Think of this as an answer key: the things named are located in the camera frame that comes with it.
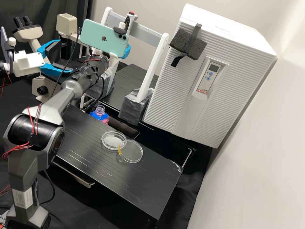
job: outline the smartphone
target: smartphone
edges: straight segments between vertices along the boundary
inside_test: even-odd
[[[80,35],[82,43],[118,57],[124,56],[128,39],[127,34],[118,34],[112,28],[89,19],[84,21]]]

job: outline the petri dish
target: petri dish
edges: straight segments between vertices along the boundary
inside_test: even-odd
[[[102,136],[103,145],[110,150],[118,150],[119,145],[123,148],[125,145],[122,142],[126,141],[124,134],[118,131],[107,131]]]
[[[129,163],[137,163],[143,156],[143,149],[134,140],[125,140],[119,145],[119,155]]]

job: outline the digital display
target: digital display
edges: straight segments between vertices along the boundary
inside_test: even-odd
[[[209,68],[209,70],[210,71],[213,71],[213,72],[217,72],[218,71],[218,69],[219,69],[219,67],[218,66],[216,66],[216,65],[210,65],[210,68]]]

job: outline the white support arm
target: white support arm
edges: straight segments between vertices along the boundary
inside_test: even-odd
[[[139,90],[139,93],[137,95],[137,98],[136,98],[136,102],[139,103],[141,102],[148,94],[148,88],[149,88],[149,85],[150,83],[152,82],[152,79],[153,79],[153,75],[155,74],[155,71],[156,71],[156,67],[160,61],[160,58],[162,56],[162,53],[163,53],[163,50],[165,49],[165,46],[167,45],[168,43],[168,38],[169,38],[169,35],[168,33],[163,33],[162,37],[161,37],[161,40],[159,42],[159,45],[156,49],[156,52],[152,58],[152,61],[150,63],[150,66],[147,70],[147,73],[145,75],[145,78],[142,82],[142,85],[141,85],[141,88]]]

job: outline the gray robotic arm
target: gray robotic arm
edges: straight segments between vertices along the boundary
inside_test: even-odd
[[[95,54],[75,70],[71,79],[61,85],[62,90],[41,106],[37,135],[32,133],[30,116],[34,120],[33,115],[36,114],[38,106],[25,109],[11,120],[3,136],[6,150],[27,142],[32,146],[13,151],[8,156],[9,180],[14,199],[14,205],[6,216],[8,229],[49,227],[49,214],[39,205],[37,173],[49,167],[62,145],[62,116],[71,101],[79,99],[108,67],[108,58]]]

